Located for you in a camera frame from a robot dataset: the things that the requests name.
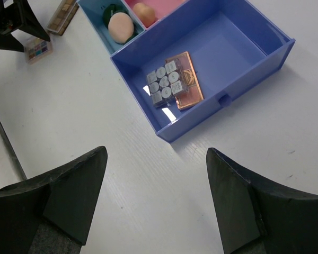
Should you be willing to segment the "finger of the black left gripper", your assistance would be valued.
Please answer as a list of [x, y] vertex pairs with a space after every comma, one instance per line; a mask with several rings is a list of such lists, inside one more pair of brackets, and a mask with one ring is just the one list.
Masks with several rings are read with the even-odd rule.
[[8, 30], [7, 33], [3, 34], [4, 30], [0, 30], [0, 50], [24, 52], [23, 44], [12, 35], [13, 31], [15, 29]]
[[21, 30], [36, 38], [50, 42], [50, 36], [39, 23], [27, 0], [14, 0], [5, 8], [10, 31]]

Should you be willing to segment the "orange teardrop sponge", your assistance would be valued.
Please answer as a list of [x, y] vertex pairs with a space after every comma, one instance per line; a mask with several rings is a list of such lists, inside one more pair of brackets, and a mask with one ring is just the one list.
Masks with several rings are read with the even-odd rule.
[[150, 6], [144, 3], [136, 3], [132, 10], [146, 28], [155, 23], [155, 11]]

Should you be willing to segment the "three-colour blush palette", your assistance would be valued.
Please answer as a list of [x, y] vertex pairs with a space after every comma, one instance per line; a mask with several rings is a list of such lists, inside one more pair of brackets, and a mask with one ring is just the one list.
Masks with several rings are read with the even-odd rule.
[[193, 67], [190, 55], [187, 51], [167, 58], [166, 63], [170, 61], [179, 61], [182, 69], [182, 78], [185, 81], [188, 90], [176, 97], [177, 107], [180, 111], [187, 110], [204, 100], [196, 71]]

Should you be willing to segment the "colourful eyeshadow palette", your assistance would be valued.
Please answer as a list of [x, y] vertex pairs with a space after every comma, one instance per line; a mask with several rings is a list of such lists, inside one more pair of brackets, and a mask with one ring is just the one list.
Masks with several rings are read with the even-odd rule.
[[40, 38], [31, 38], [24, 46], [25, 59], [28, 64], [33, 64], [53, 52], [51, 41]]

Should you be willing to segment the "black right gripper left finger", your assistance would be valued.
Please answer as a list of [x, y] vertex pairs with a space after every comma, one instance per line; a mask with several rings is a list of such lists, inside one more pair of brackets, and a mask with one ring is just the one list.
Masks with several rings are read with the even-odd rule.
[[108, 153], [99, 146], [41, 175], [0, 189], [0, 246], [84, 246]]

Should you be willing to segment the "green puff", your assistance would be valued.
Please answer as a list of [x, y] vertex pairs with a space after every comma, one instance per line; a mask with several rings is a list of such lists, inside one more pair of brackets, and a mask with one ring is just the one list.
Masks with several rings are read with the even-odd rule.
[[127, 11], [121, 5], [118, 5], [118, 4], [110, 4], [108, 7], [106, 7], [103, 10], [102, 21], [106, 28], [108, 28], [110, 19], [116, 13], [127, 14]]
[[130, 37], [126, 42], [131, 41], [131, 40], [134, 39], [136, 36], [138, 36], [141, 32], [142, 32], [142, 30], [135, 29], [134, 32], [133, 32], [133, 34], [131, 35], [131, 37]]

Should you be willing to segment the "silver eyeshadow palette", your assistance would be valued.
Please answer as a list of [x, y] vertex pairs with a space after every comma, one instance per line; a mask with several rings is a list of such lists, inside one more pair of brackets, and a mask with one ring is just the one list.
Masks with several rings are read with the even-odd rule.
[[155, 108], [170, 106], [171, 102], [189, 90], [183, 77], [181, 61], [173, 59], [146, 75], [147, 87]]

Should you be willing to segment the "peach round puff with ribbon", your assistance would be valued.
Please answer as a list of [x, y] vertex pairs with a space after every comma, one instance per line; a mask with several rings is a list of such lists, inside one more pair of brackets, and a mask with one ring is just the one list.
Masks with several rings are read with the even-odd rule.
[[133, 34], [135, 28], [128, 14], [116, 13], [110, 19], [108, 30], [116, 43], [125, 44]]

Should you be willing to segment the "brown eyeshadow palette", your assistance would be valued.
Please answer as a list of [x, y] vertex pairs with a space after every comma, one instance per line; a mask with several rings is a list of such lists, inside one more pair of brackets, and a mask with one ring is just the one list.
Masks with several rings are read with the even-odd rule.
[[48, 23], [49, 33], [62, 36], [78, 10], [76, 0], [63, 0]]

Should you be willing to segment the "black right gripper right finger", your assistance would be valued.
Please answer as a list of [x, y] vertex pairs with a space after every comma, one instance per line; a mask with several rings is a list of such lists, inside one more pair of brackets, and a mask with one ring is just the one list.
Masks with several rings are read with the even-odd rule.
[[318, 195], [263, 177], [215, 148], [206, 164], [225, 253], [318, 253]]

